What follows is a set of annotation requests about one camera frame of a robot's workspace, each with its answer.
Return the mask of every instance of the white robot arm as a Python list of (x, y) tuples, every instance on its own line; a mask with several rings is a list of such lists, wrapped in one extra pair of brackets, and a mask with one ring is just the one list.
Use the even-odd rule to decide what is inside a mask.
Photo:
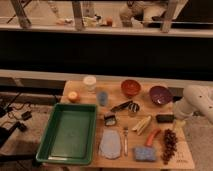
[(173, 113), (177, 119), (185, 119), (200, 111), (213, 124), (213, 88), (189, 85), (183, 90), (183, 98), (175, 102)]

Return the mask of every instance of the white container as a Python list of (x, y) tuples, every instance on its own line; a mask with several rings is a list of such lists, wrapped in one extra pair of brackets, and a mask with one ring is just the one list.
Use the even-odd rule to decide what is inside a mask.
[(96, 88), (96, 77), (92, 75), (88, 75), (84, 77), (83, 83), (86, 86), (88, 91), (94, 92)]

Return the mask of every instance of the blue cup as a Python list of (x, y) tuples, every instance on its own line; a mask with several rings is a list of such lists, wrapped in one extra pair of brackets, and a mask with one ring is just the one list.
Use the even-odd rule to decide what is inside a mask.
[(106, 106), (108, 102), (108, 94), (105, 91), (98, 92), (97, 100), (100, 106)]

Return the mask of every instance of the handle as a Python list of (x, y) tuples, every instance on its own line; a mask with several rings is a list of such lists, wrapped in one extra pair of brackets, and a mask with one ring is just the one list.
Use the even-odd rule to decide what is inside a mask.
[(124, 155), (128, 156), (128, 139), (126, 135), (124, 137)]
[(158, 135), (158, 133), (161, 132), (161, 129), (160, 128), (156, 128), (154, 129), (148, 136), (147, 140), (146, 140), (146, 143), (145, 143), (145, 146), (147, 147), (152, 147), (152, 143), (153, 143), (153, 140), (154, 138)]

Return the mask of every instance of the orange bowl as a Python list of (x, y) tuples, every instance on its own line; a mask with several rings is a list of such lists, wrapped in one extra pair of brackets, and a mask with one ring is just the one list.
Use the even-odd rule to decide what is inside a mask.
[(132, 98), (139, 94), (141, 85), (135, 80), (124, 80), (121, 83), (121, 90), (127, 98)]

